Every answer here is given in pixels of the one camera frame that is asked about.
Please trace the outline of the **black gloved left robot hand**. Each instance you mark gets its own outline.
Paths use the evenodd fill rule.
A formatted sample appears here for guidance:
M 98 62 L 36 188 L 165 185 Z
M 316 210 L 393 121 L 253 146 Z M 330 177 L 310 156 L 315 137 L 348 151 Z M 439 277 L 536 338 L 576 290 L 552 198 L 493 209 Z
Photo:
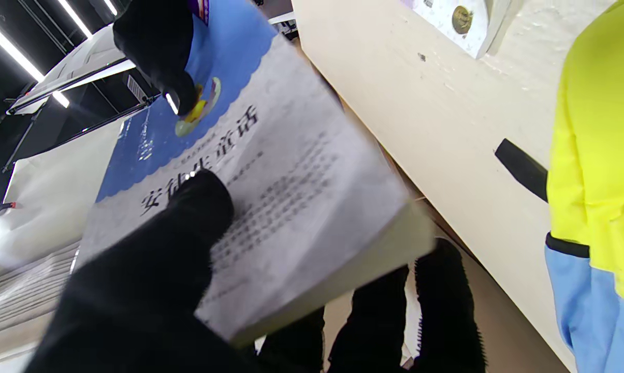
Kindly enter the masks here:
M 267 335 L 262 349 L 234 349 L 194 316 L 212 279 L 210 249 L 234 206 L 203 170 L 167 207 L 76 270 L 27 372 L 319 372 L 320 308 Z M 484 345 L 459 250 L 437 237 L 414 265 L 421 309 L 411 372 L 484 372 Z

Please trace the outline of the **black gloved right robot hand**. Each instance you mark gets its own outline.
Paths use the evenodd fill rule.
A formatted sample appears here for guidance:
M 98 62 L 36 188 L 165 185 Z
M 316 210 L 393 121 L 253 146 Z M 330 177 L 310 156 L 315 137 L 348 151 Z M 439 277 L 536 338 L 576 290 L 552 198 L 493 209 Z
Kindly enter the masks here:
M 185 70 L 193 42 L 187 1 L 131 1 L 114 22 L 113 37 L 174 113 L 182 117 L 193 110 L 197 91 Z

